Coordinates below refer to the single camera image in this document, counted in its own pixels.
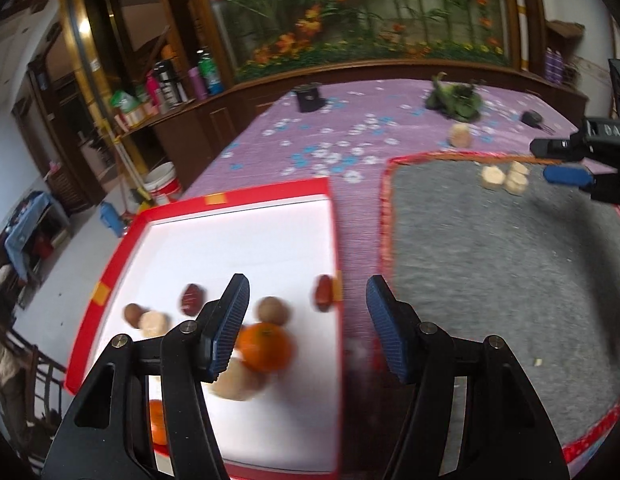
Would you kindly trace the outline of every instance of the red trim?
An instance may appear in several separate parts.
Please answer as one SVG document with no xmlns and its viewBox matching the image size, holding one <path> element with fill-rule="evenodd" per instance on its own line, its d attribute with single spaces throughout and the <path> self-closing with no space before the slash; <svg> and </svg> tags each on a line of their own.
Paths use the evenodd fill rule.
<svg viewBox="0 0 620 480">
<path fill-rule="evenodd" d="M 272 202 L 274 200 L 285 200 L 290 198 L 298 198 L 302 196 L 325 195 L 330 199 L 331 215 L 333 223 L 334 250 L 335 250 L 335 268 L 341 274 L 341 266 L 339 264 L 339 238 L 337 237 L 337 223 L 334 208 L 334 200 L 332 199 L 330 183 L 328 178 L 310 178 L 307 180 L 296 180 L 292 182 L 282 182 L 280 184 L 270 184 L 269 186 L 250 187 L 245 189 L 231 190 L 212 195 L 192 198 L 190 200 L 182 200 L 143 211 L 137 215 L 129 231 L 121 240 L 112 259 L 101 276 L 100 283 L 109 288 L 102 304 L 90 300 L 83 320 L 78 329 L 74 340 L 74 347 L 70 354 L 70 362 L 68 371 L 65 376 L 65 388 L 72 394 L 76 394 L 80 389 L 83 379 L 87 373 L 88 360 L 96 333 L 101 324 L 101 320 L 111 291 L 116 286 L 118 279 L 125 268 L 136 244 L 145 231 L 145 228 L 151 223 L 180 216 L 236 207 L 242 205 L 250 205 L 261 202 Z M 259 468 L 250 468 L 247 466 L 238 466 L 228 464 L 226 469 L 229 474 L 237 479 L 250 480 L 337 480 L 339 471 L 341 470 L 341 435 L 343 434 L 343 395 L 344 395 L 344 356 L 343 356 L 343 298 L 335 304 L 338 312 L 339 341 L 337 343 L 337 351 L 339 352 L 339 365 L 341 366 L 341 398 L 339 399 L 339 421 L 338 421 L 338 450 L 337 450 L 337 467 L 331 473 L 304 473 L 304 472 L 287 472 L 277 470 L 267 470 Z M 154 446 L 156 452 L 169 456 L 167 446 Z"/>
<path fill-rule="evenodd" d="M 388 160 L 385 171 L 381 178 L 381 201 L 380 215 L 380 243 L 379 243 L 379 266 L 381 273 L 387 276 L 386 280 L 390 285 L 392 276 L 392 227 L 394 218 L 392 216 L 392 175 L 399 166 L 409 164 L 422 164 L 431 160 L 472 160 L 483 163 L 503 163 L 517 160 L 529 164 L 559 164 L 555 160 L 540 160 L 530 156 L 508 155 L 506 153 L 479 153 L 479 152 L 422 152 L 414 155 L 398 156 Z M 615 206 L 616 212 L 620 217 L 620 208 Z M 386 369 L 385 359 L 381 354 L 381 347 L 377 339 L 374 341 L 374 355 L 372 366 L 376 370 Z M 604 436 L 619 420 L 620 399 L 609 412 L 595 424 L 584 436 L 567 444 L 563 447 L 565 462 L 570 463 L 578 456 L 583 454 L 590 446 Z"/>
</svg>

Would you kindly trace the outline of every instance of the purple tablecloth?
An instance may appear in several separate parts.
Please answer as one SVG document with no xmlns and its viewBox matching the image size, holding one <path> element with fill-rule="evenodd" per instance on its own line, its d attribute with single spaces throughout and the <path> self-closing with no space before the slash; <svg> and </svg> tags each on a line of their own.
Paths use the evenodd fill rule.
<svg viewBox="0 0 620 480">
<path fill-rule="evenodd" d="M 445 141 L 454 121 L 424 108 L 431 88 L 430 81 L 404 79 L 324 86 L 328 105 L 312 114 L 299 113 L 296 98 L 287 94 L 254 120 L 185 195 L 330 176 L 344 285 L 346 409 L 354 403 L 359 413 L 366 412 L 366 399 L 374 395 L 366 373 L 373 327 L 365 281 L 378 272 L 381 175 L 395 156 L 454 150 Z M 472 151 L 529 153 L 530 140 L 546 134 L 518 122 L 523 110 L 541 113 L 557 137 L 576 130 L 536 96 L 487 87 L 479 92 L 485 108 L 482 120 L 471 126 Z"/>
</svg>

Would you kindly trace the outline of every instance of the metal bolt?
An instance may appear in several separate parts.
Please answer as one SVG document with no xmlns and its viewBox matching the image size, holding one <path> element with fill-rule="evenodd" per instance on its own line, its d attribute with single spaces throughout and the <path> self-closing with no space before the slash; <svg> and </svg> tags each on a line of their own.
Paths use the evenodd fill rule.
<svg viewBox="0 0 620 480">
<path fill-rule="evenodd" d="M 500 338 L 498 335 L 491 335 L 490 337 L 488 337 L 488 343 L 490 343 L 490 346 L 492 348 L 503 348 L 504 346 L 506 346 L 506 342 Z"/>
<path fill-rule="evenodd" d="M 196 329 L 197 322 L 192 319 L 188 319 L 187 321 L 184 321 L 179 325 L 179 330 L 181 330 L 181 332 L 183 332 L 184 334 L 192 333 Z"/>
<path fill-rule="evenodd" d="M 421 330 L 421 332 L 423 332 L 424 334 L 434 334 L 437 330 L 439 329 L 439 327 L 437 327 L 437 325 L 435 325 L 434 323 L 430 322 L 430 321 L 424 321 L 423 323 L 420 323 L 419 325 L 419 330 Z"/>
<path fill-rule="evenodd" d="M 122 346 L 127 345 L 127 342 L 129 340 L 130 340 L 130 338 L 128 338 L 128 336 L 126 336 L 125 334 L 115 335 L 112 338 L 112 346 L 114 348 L 121 348 Z"/>
</svg>

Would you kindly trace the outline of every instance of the gray fabric surface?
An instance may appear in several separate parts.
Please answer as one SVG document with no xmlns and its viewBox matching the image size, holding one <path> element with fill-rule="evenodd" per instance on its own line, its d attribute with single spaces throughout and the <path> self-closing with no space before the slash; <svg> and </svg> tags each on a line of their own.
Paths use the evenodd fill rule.
<svg viewBox="0 0 620 480">
<path fill-rule="evenodd" d="M 620 397 L 620 219 L 532 168 L 521 197 L 482 188 L 474 162 L 397 169 L 392 288 L 450 335 L 501 335 L 565 445 Z M 452 446 L 462 427 L 455 411 Z"/>
</svg>

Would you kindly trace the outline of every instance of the red and white bucket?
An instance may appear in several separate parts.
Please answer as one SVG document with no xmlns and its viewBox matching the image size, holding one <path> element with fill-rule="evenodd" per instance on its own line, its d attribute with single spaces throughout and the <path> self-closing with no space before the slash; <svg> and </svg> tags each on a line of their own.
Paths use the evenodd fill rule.
<svg viewBox="0 0 620 480">
<path fill-rule="evenodd" d="M 183 188 L 171 162 L 166 162 L 148 173 L 145 177 L 145 189 L 157 205 L 176 202 L 183 194 Z"/>
</svg>

